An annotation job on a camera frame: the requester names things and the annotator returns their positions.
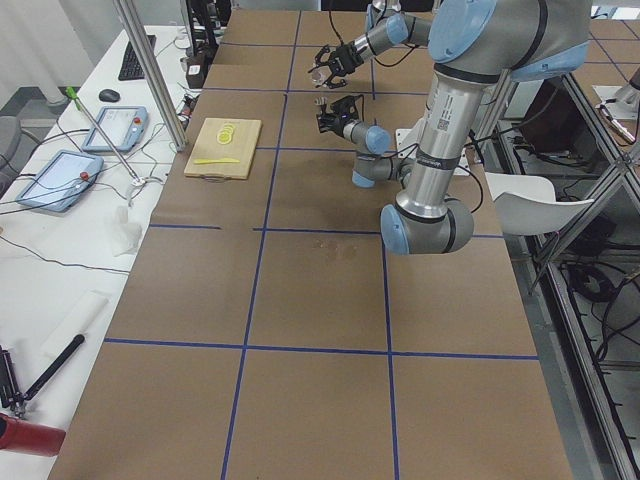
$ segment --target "yellow knife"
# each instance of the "yellow knife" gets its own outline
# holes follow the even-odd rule
[[[194,165],[208,165],[210,163],[240,163],[237,158],[222,157],[222,158],[196,158],[193,161]]]

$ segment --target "chair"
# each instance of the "chair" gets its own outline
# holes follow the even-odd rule
[[[593,199],[558,202],[553,184],[544,177],[486,173],[502,231],[511,235],[556,232]]]

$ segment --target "gray chair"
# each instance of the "gray chair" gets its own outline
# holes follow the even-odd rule
[[[0,117],[0,195],[11,186],[19,175],[19,168],[11,164],[20,143],[20,120],[16,117]]]

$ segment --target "screen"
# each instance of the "screen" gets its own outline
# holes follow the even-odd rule
[[[34,181],[23,198],[50,204],[68,197],[71,184],[94,162],[94,158],[63,153]]]
[[[136,108],[109,108],[105,110],[99,121],[100,127],[116,147],[124,145],[136,112]],[[107,142],[97,130],[91,137],[91,141],[87,143],[87,146],[109,148]]]

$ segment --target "wooden cutting board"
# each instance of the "wooden cutting board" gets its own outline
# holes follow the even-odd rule
[[[231,141],[218,141],[221,130],[229,131],[232,126]],[[258,143],[261,120],[238,118],[207,118],[198,134],[193,151],[184,169],[187,177],[224,177],[246,180],[251,169],[253,154]],[[196,161],[223,160],[223,163],[197,164]],[[224,159],[239,160],[228,163]]]

